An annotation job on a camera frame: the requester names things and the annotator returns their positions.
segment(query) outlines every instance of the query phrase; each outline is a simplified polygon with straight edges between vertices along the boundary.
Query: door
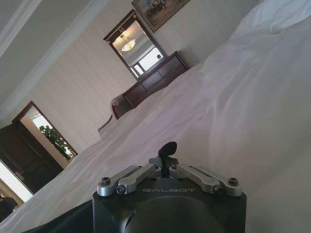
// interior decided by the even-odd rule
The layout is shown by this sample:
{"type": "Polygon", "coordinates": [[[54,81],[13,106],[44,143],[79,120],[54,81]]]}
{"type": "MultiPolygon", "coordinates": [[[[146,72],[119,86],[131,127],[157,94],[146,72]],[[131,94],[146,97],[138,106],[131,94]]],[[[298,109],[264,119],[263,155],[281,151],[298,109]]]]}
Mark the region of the door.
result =
{"type": "Polygon", "coordinates": [[[33,193],[63,170],[20,121],[0,129],[0,159],[33,193]]]}

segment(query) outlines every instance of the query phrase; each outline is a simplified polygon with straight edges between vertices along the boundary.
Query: green plant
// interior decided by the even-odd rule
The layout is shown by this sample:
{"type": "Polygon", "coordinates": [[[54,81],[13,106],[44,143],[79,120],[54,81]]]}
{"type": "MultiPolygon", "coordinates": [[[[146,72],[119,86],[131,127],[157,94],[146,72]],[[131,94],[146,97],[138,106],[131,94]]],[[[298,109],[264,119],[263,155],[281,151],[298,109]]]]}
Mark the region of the green plant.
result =
{"type": "Polygon", "coordinates": [[[64,140],[60,137],[60,134],[55,129],[50,128],[48,125],[42,125],[39,129],[67,160],[74,155],[72,149],[66,142],[64,142],[64,140]]]}

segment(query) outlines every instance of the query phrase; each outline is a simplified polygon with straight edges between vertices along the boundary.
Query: dresser drawer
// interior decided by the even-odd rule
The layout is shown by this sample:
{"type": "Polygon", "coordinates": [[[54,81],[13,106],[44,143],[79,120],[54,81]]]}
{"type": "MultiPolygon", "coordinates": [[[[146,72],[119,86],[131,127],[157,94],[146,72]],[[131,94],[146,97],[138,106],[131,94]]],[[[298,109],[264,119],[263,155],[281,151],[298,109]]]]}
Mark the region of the dresser drawer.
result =
{"type": "Polygon", "coordinates": [[[141,85],[134,85],[130,89],[128,89],[123,96],[129,101],[129,103],[135,108],[139,105],[138,97],[145,93],[146,89],[141,85]]]}
{"type": "Polygon", "coordinates": [[[159,68],[158,72],[164,77],[172,70],[177,69],[182,64],[177,57],[172,57],[169,61],[167,61],[161,68],[159,68]]]}
{"type": "Polygon", "coordinates": [[[169,85],[187,69],[178,52],[174,52],[128,89],[123,96],[135,108],[148,96],[169,85]]]}

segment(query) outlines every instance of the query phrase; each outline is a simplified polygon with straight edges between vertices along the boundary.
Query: bolt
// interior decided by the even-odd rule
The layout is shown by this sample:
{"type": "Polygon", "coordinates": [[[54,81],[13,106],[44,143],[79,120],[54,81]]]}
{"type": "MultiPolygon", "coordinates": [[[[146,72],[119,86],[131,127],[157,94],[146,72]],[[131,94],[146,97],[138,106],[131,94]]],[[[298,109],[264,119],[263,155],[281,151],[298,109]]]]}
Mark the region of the bolt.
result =
{"type": "Polygon", "coordinates": [[[231,177],[229,178],[228,183],[229,185],[232,185],[232,186],[238,186],[239,181],[238,179],[231,177]]]}
{"type": "Polygon", "coordinates": [[[214,194],[221,194],[223,192],[223,188],[220,185],[215,185],[213,187],[213,193],[214,194]]]}
{"type": "Polygon", "coordinates": [[[110,184],[110,178],[104,177],[102,178],[102,185],[109,185],[110,184]]]}
{"type": "Polygon", "coordinates": [[[124,194],[126,192],[126,187],[123,184],[120,184],[117,188],[116,191],[118,194],[124,194]]]}

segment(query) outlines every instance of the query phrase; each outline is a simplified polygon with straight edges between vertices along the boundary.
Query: metal bracket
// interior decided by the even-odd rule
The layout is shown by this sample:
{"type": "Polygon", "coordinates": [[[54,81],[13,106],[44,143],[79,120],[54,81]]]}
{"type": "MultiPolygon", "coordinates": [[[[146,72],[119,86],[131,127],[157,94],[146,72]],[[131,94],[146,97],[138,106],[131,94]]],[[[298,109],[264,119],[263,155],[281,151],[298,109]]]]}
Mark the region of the metal bracket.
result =
{"type": "Polygon", "coordinates": [[[107,182],[107,183],[99,182],[97,185],[98,195],[102,196],[102,197],[107,197],[107,196],[112,195],[116,191],[119,180],[122,177],[127,176],[129,173],[136,171],[138,169],[139,169],[138,166],[129,166],[125,170],[123,170],[123,171],[119,172],[118,174],[114,175],[113,177],[111,177],[109,179],[109,182],[107,182]]]}
{"type": "Polygon", "coordinates": [[[222,187],[225,190],[225,193],[228,196],[232,196],[232,197],[239,197],[242,194],[242,187],[239,185],[238,180],[235,178],[226,178],[224,176],[218,175],[217,173],[209,170],[206,167],[203,166],[197,166],[194,167],[194,169],[202,172],[203,174],[213,177],[217,180],[219,180],[219,182],[221,183],[222,187]]]}
{"type": "Polygon", "coordinates": [[[160,178],[161,177],[161,168],[158,164],[154,164],[155,166],[155,173],[152,177],[155,177],[155,178],[160,178]]]}
{"type": "Polygon", "coordinates": [[[242,194],[242,188],[239,185],[230,185],[229,179],[202,166],[173,165],[169,171],[170,177],[187,177],[198,184],[202,191],[210,194],[220,194],[223,190],[228,196],[239,197],[242,194]]]}
{"type": "Polygon", "coordinates": [[[23,172],[24,172],[24,171],[22,171],[22,172],[16,171],[16,172],[15,172],[15,175],[16,175],[21,181],[24,181],[24,180],[25,180],[25,178],[21,175],[23,172]]]}
{"type": "Polygon", "coordinates": [[[130,176],[119,180],[117,193],[129,194],[136,191],[136,187],[147,177],[156,177],[156,167],[153,164],[146,164],[130,176]]]}

